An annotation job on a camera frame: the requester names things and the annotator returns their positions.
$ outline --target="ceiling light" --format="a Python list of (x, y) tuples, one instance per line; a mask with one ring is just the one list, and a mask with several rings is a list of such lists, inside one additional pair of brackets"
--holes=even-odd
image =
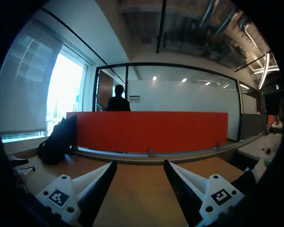
[(264, 69), (264, 72), (263, 72), (262, 77), (261, 77), (261, 81), (260, 81), (260, 84), (259, 84), (259, 89), (262, 88), (262, 86), (264, 84), (264, 81), (265, 81), (265, 78), (266, 78), (266, 75), (267, 75), (267, 70), (268, 70), (268, 65), (269, 65), (269, 58), (270, 58), (270, 54), (267, 53), (266, 54), (266, 58), (265, 58), (265, 69)]
[[(280, 69), (279, 68), (271, 68), (271, 69), (268, 69), (267, 71), (268, 72), (270, 72), (270, 71), (280, 71)], [(262, 73), (262, 72), (264, 72), (264, 70), (255, 72), (254, 74), (258, 74), (258, 73)]]
[[(268, 68), (278, 68), (278, 65), (271, 65), (271, 66), (268, 66)], [(264, 70), (264, 67), (263, 68), (253, 69), (253, 71), (257, 71), (257, 70)]]
[(241, 86), (241, 87), (244, 87), (244, 88), (246, 88), (246, 89), (249, 89), (249, 87), (247, 87), (247, 86), (245, 86), (245, 85), (243, 85), (243, 84), (240, 84), (240, 86)]

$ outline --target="recessed light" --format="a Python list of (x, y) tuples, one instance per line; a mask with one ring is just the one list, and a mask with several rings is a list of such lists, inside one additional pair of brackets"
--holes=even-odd
[(241, 87), (244, 87), (244, 88), (246, 88), (246, 89), (249, 89), (249, 87), (247, 87), (247, 86), (245, 86), (245, 85), (243, 85), (243, 84), (240, 84), (240, 86), (241, 86)]

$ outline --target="desk surface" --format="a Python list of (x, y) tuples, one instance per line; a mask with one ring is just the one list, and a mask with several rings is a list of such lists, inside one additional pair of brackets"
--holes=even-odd
[[(260, 160), (261, 157), (264, 158), (266, 162), (271, 162), (274, 158), (277, 149), (281, 143), (282, 134), (268, 134), (261, 136), (257, 140), (238, 148), (238, 153), (248, 156), (255, 160)], [(270, 148), (271, 153), (266, 154), (262, 148)]]
[[(72, 156), (58, 165), (44, 165), (34, 156), (29, 164), (36, 172), (28, 179), (28, 190), (37, 194), (61, 174), (76, 178), (105, 162)], [(243, 172), (219, 158), (179, 164), (203, 177), (215, 173), (228, 181)], [(186, 226), (187, 222), (169, 184), (162, 165), (118, 164), (117, 172), (106, 194), (93, 226)]]

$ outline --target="black backpack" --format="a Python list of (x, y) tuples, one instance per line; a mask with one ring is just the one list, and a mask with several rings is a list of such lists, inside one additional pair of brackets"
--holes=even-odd
[(57, 164), (65, 158), (65, 154), (72, 154), (76, 149), (77, 116), (62, 119), (55, 125), (52, 134), (38, 147), (39, 158), (45, 164)]

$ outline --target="white desk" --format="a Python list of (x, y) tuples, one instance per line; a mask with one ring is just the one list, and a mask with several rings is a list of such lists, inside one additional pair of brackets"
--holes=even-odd
[[(281, 134), (264, 135), (257, 140), (238, 148), (238, 153), (255, 160), (260, 160), (260, 158), (263, 157), (265, 163), (270, 163), (281, 144), (281, 139)], [(266, 150), (262, 150), (263, 148), (270, 148), (271, 153), (266, 154)]]

